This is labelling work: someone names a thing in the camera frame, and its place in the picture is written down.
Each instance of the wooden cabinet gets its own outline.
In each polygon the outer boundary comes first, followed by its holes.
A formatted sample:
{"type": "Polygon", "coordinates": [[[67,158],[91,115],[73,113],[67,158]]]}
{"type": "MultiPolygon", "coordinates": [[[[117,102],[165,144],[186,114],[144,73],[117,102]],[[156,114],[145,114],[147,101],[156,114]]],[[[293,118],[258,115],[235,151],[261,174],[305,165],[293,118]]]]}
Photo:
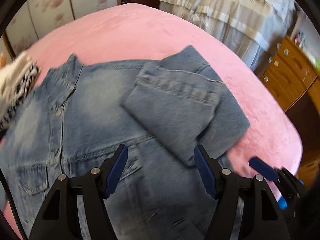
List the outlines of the wooden cabinet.
{"type": "Polygon", "coordinates": [[[320,160],[320,73],[286,37],[260,80],[301,137],[303,157],[298,175],[309,187],[320,160]]]}

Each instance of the black cable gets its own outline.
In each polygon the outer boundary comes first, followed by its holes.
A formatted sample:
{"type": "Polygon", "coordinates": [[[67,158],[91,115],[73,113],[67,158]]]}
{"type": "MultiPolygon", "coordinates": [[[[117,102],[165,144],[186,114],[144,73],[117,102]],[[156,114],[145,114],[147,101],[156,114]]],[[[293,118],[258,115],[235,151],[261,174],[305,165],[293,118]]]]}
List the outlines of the black cable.
{"type": "Polygon", "coordinates": [[[14,220],[17,223],[19,232],[20,232],[23,240],[28,240],[28,237],[27,237],[27,235],[26,235],[26,233],[25,233],[25,231],[23,229],[23,226],[21,224],[16,205],[14,204],[13,197],[12,197],[11,191],[9,189],[7,180],[5,179],[1,168],[0,168],[0,182],[2,183],[2,186],[4,188],[5,193],[7,194],[8,201],[9,201],[9,204],[10,204],[10,207],[11,207],[11,210],[12,210],[12,214],[13,214],[14,220]]]}

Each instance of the denim fabric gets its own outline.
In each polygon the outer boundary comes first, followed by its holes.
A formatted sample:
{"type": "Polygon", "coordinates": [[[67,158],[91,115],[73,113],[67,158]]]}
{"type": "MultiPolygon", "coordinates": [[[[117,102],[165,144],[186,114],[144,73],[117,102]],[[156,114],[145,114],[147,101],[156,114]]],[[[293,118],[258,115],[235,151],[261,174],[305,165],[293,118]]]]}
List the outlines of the denim fabric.
{"type": "MultiPolygon", "coordinates": [[[[191,46],[163,61],[83,66],[71,56],[18,110],[0,163],[29,234],[59,174],[84,175],[125,144],[128,162],[105,201],[118,239],[200,240],[216,201],[194,167],[193,148],[201,142],[231,169],[224,152],[248,127],[227,87],[191,46]]],[[[89,239],[78,200],[82,234],[89,239]]]]}

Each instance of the silver bolt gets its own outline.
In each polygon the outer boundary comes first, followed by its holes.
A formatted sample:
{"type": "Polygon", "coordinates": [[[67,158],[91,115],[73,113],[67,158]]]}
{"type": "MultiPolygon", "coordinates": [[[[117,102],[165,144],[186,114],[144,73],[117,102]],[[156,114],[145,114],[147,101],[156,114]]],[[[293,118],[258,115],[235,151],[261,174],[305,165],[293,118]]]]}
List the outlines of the silver bolt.
{"type": "Polygon", "coordinates": [[[222,169],[222,173],[224,175],[230,175],[231,174],[231,171],[229,169],[222,169]]]}
{"type": "Polygon", "coordinates": [[[91,173],[92,174],[98,174],[100,172],[100,169],[99,168],[93,168],[92,170],[91,170],[91,173]]]}
{"type": "Polygon", "coordinates": [[[60,174],[60,175],[58,176],[58,180],[63,181],[66,177],[67,177],[67,176],[66,176],[65,174],[60,174]]]}
{"type": "Polygon", "coordinates": [[[257,179],[257,181],[263,181],[263,177],[260,174],[258,174],[256,176],[256,179],[257,179]]]}

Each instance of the pocket flap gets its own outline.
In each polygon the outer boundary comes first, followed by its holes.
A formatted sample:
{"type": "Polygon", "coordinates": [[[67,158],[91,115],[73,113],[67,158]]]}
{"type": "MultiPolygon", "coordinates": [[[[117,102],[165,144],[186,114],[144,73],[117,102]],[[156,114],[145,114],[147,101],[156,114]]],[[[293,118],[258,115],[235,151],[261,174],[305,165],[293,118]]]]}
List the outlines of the pocket flap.
{"type": "Polygon", "coordinates": [[[30,195],[34,195],[48,188],[47,168],[36,166],[17,169],[18,185],[30,195]]]}

